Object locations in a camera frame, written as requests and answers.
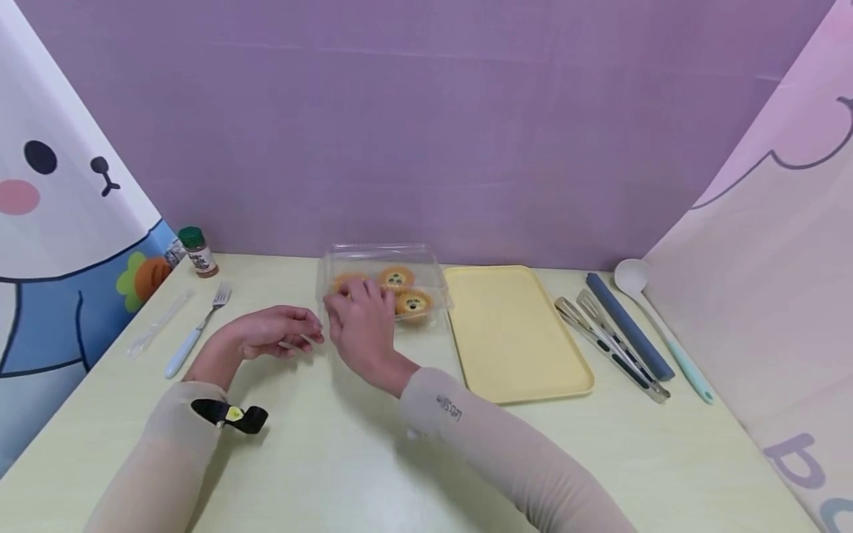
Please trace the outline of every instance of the yellow tray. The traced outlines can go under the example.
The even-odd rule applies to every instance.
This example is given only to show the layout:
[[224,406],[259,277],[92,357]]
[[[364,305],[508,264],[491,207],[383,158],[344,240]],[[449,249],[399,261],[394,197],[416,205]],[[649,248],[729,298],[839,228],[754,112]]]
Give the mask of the yellow tray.
[[523,266],[444,272],[465,383],[493,403],[588,394],[595,376],[536,273]]

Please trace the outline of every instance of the table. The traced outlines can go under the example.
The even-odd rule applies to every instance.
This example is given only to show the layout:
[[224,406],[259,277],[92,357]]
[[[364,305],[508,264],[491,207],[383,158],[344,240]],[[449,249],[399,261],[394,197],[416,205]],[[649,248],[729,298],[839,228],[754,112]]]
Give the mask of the table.
[[[0,480],[3,531],[82,529],[171,385],[163,378],[166,362],[207,312],[220,281],[231,281],[234,292],[205,338],[248,311],[317,306],[316,259],[217,259],[222,272],[210,280],[197,278],[187,262],[179,265]],[[537,274],[552,296],[583,287],[582,272]],[[131,360],[133,339],[187,287],[194,298]],[[621,299],[651,332],[640,311]],[[817,531],[722,402],[706,406],[679,376],[667,384],[671,400],[659,406],[575,337],[595,372],[592,394],[508,409],[592,471],[640,531]],[[659,338],[649,338],[665,354]],[[401,332],[396,343],[420,365],[461,378],[446,316],[427,331]],[[331,344],[298,361],[244,363],[231,396],[263,406],[270,419],[257,437],[224,433],[195,531],[532,530],[440,444],[408,438],[396,400],[365,385]]]

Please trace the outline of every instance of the purple wall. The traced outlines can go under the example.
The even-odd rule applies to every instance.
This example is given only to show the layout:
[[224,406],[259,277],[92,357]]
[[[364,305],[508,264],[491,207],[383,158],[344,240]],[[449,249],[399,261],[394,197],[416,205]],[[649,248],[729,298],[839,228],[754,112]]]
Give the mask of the purple wall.
[[606,268],[693,204],[833,0],[18,0],[166,220]]

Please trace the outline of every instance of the plastic lid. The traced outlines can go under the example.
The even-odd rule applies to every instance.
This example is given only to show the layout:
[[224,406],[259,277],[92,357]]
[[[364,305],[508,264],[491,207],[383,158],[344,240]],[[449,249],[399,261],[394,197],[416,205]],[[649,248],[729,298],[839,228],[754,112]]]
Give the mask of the plastic lid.
[[205,245],[205,236],[201,233],[201,229],[195,226],[187,226],[177,232],[177,238],[187,248],[200,248]]

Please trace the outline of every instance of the arm sleeve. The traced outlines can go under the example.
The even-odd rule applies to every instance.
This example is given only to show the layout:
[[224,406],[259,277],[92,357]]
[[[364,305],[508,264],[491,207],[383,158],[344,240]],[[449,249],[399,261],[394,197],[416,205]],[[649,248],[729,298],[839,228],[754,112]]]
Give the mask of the arm sleeve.
[[84,533],[183,533],[221,432],[190,407],[199,398],[227,401],[207,383],[176,383],[160,399],[98,501]]
[[635,531],[601,484],[523,420],[436,368],[415,372],[400,398],[418,432],[447,443],[542,532]]

